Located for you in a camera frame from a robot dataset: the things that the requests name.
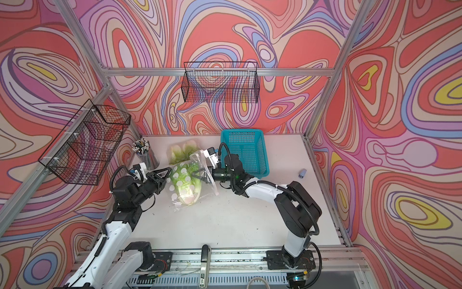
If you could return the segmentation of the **light green chinese cabbage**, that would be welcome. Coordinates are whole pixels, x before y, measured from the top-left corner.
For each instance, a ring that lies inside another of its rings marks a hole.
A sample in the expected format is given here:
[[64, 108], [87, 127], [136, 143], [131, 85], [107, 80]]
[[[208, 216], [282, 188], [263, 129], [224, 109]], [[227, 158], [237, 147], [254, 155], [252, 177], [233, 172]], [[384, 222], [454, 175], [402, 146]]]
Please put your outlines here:
[[177, 208], [194, 205], [201, 197], [202, 181], [193, 177], [199, 165], [191, 161], [175, 164], [169, 176], [169, 190]]

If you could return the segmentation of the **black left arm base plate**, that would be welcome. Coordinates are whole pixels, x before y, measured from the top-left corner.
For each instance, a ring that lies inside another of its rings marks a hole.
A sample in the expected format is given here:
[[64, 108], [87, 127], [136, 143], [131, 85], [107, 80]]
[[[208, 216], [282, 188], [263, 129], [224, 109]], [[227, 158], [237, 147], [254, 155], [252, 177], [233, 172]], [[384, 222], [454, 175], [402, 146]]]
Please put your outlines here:
[[173, 252], [154, 252], [154, 262], [147, 269], [137, 269], [136, 272], [166, 273], [172, 266]]

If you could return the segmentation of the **pink-zip clear zip-top bag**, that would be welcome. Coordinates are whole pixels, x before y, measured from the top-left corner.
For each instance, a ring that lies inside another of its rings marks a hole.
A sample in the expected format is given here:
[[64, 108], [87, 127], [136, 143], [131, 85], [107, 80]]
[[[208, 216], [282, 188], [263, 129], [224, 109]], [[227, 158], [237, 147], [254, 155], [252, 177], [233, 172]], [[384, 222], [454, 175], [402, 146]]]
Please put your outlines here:
[[174, 165], [167, 177], [166, 190], [176, 211], [218, 196], [212, 169], [208, 166], [208, 151], [196, 151], [188, 161]]

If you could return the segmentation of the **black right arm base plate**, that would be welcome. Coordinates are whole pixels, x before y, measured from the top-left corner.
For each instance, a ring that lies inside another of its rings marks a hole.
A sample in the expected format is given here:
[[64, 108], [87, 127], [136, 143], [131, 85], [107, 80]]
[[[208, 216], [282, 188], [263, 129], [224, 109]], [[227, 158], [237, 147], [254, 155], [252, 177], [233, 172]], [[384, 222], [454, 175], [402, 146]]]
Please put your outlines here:
[[263, 258], [269, 270], [303, 270], [316, 269], [315, 259], [311, 250], [304, 250], [299, 256], [293, 257], [284, 250], [268, 250]]

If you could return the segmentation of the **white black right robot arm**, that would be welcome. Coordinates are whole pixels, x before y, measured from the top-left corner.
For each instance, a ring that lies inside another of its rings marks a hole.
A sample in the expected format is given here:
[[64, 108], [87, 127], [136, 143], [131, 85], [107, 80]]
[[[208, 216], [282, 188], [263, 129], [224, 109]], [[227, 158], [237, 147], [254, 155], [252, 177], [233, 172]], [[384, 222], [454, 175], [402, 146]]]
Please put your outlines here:
[[296, 261], [310, 245], [311, 238], [320, 234], [318, 220], [320, 206], [297, 181], [280, 185], [259, 179], [244, 170], [237, 154], [221, 157], [217, 153], [208, 157], [214, 181], [229, 182], [229, 188], [238, 196], [273, 203], [288, 229], [282, 247], [286, 262]]

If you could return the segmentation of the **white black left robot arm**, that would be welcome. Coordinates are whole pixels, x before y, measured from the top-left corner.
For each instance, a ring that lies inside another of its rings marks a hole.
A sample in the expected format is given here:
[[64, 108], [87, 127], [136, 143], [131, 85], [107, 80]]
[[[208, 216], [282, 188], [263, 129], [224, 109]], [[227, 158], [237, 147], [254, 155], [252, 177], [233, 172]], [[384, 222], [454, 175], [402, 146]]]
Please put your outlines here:
[[170, 167], [149, 171], [144, 163], [118, 167], [109, 181], [112, 212], [102, 224], [102, 235], [65, 289], [121, 289], [137, 271], [150, 270], [156, 261], [150, 242], [127, 243], [141, 215], [142, 204], [165, 188]]

